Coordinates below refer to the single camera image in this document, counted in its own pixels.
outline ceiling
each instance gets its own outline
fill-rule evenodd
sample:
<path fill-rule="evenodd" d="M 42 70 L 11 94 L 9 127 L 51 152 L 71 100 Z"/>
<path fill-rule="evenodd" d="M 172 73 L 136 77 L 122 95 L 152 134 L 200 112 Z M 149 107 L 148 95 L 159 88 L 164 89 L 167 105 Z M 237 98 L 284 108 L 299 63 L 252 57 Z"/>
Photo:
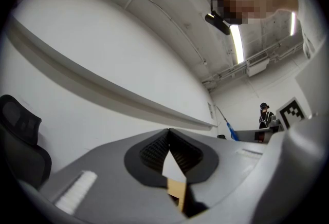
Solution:
<path fill-rule="evenodd" d="M 129 0 L 111 1 L 125 8 Z M 232 36 L 204 20 L 210 12 L 209 0 L 132 0 L 126 10 L 161 37 L 200 81 L 237 64 Z M 280 11 L 266 20 L 241 25 L 245 59 L 289 36 L 290 18 L 291 13 Z M 300 39 L 287 40 L 286 48 Z"/>

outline fluorescent light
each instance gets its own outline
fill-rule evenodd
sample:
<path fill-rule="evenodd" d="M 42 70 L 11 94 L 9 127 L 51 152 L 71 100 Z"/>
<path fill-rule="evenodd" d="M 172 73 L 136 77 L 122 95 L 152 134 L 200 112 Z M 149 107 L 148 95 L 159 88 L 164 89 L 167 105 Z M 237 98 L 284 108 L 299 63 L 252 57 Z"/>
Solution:
<path fill-rule="evenodd" d="M 295 34 L 295 23 L 296 23 L 296 15 L 295 13 L 291 13 L 291 28 L 290 28 L 290 36 Z"/>
<path fill-rule="evenodd" d="M 242 48 L 242 41 L 241 41 L 239 26 L 238 25 L 231 25 L 230 29 L 231 29 L 231 33 L 232 33 L 234 44 L 235 44 L 235 52 L 236 52 L 237 63 L 239 64 L 239 63 L 242 63 L 244 61 L 243 48 Z"/>

